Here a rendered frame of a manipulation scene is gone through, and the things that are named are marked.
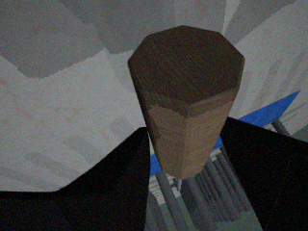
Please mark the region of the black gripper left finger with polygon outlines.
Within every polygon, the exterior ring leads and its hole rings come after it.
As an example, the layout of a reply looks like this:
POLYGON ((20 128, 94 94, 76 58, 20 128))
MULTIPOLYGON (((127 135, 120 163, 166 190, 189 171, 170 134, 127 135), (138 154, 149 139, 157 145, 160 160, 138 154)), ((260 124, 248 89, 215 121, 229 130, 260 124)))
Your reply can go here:
POLYGON ((145 231, 146 127, 56 192, 0 192, 0 231, 145 231))

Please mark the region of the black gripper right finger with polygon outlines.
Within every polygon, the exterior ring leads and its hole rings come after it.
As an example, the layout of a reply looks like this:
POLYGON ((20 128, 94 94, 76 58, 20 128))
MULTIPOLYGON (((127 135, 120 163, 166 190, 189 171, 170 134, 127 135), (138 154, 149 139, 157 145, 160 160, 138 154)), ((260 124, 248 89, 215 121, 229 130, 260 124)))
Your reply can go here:
POLYGON ((308 231, 308 142, 227 117, 220 139, 263 231, 308 231))

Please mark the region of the blue flat strip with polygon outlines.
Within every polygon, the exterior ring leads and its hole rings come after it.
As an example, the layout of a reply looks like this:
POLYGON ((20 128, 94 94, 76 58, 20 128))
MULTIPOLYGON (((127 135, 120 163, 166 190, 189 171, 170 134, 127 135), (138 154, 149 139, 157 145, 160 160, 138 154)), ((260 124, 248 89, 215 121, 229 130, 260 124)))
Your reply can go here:
MULTIPOLYGON (((251 112, 250 115, 242 116, 239 120, 249 124, 257 124, 259 127, 265 126, 265 124, 281 118, 300 91, 297 90, 297 92, 294 92, 293 95, 289 95, 284 97, 284 99, 274 101, 274 103, 267 105, 266 108, 261 108, 258 109, 258 111, 251 112)), ((223 142, 220 139, 220 135, 218 135, 213 149, 220 146, 223 146, 223 142)), ((161 166, 159 166, 159 162, 157 161, 157 157, 155 157, 155 154, 150 155, 150 176, 153 176, 153 174, 157 174, 159 172, 162 172, 162 170, 161 166)))

